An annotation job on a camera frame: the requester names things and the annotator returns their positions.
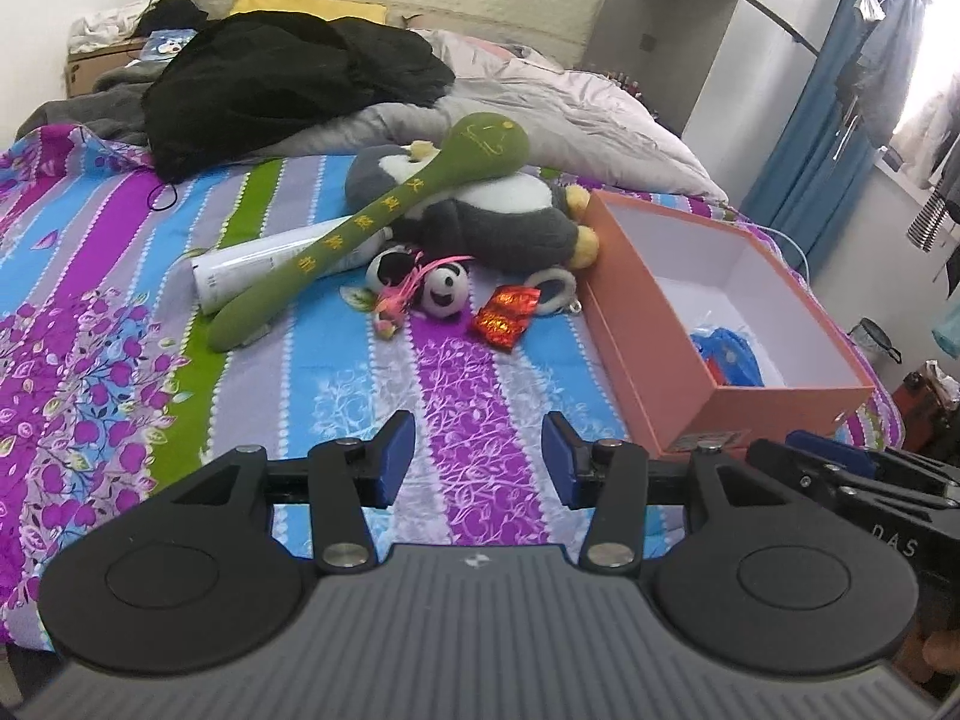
blue package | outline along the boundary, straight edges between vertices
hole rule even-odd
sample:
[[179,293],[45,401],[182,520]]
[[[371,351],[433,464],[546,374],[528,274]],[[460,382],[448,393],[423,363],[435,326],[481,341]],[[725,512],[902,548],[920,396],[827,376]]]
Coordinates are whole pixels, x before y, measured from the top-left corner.
[[690,341],[704,359],[713,362],[730,386],[763,386],[760,366],[750,344],[742,336],[717,327],[712,332],[694,330]]
[[197,34],[195,29],[158,29],[140,50],[141,62],[166,62],[178,55]]

green massage hammer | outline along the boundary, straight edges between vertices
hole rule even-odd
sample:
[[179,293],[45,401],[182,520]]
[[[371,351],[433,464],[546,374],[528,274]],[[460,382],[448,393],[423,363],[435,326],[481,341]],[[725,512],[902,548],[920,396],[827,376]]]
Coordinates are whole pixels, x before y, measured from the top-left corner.
[[519,124],[496,113],[464,116],[450,129],[440,152],[412,178],[378,197],[220,309],[210,323],[210,349],[226,352],[249,341],[314,279],[416,204],[463,184],[517,172],[526,164],[529,153],[530,142]]

open cardboard box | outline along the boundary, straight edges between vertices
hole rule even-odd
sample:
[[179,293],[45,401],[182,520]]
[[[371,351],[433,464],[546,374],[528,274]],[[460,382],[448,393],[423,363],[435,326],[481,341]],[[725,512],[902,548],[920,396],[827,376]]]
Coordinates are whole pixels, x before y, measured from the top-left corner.
[[[831,436],[872,382],[843,334],[744,230],[594,191],[584,224],[600,256],[580,300],[634,442],[653,457],[699,440],[742,450],[803,429]],[[690,332],[744,332],[766,386],[720,386]]]

green stripe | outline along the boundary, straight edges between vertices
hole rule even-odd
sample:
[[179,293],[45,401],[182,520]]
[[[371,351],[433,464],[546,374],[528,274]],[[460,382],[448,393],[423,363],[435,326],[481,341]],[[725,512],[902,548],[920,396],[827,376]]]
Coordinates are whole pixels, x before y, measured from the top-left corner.
[[[243,244],[260,237],[267,208],[280,183],[283,160],[256,166],[250,173],[240,200],[227,222],[216,248]],[[156,443],[150,474],[157,482],[154,493],[184,478],[200,467],[200,453],[210,430],[213,389],[227,365],[227,355],[211,352],[206,343],[209,317],[194,310],[193,323],[181,354],[190,364],[178,368],[173,376],[174,392],[190,392],[181,403],[169,403],[167,415],[176,422],[165,432],[166,442]]]

white bottle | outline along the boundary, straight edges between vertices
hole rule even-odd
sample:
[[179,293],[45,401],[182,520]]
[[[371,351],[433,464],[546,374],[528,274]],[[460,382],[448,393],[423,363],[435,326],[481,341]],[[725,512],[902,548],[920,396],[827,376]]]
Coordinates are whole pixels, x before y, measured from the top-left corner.
[[[333,218],[309,227],[299,227],[195,257],[193,277],[197,282],[200,310],[204,314],[215,314],[258,278],[292,260],[312,242],[348,219],[349,217]],[[391,237],[390,227],[378,230],[356,250],[338,260],[327,273],[339,274],[351,268],[366,266]]]

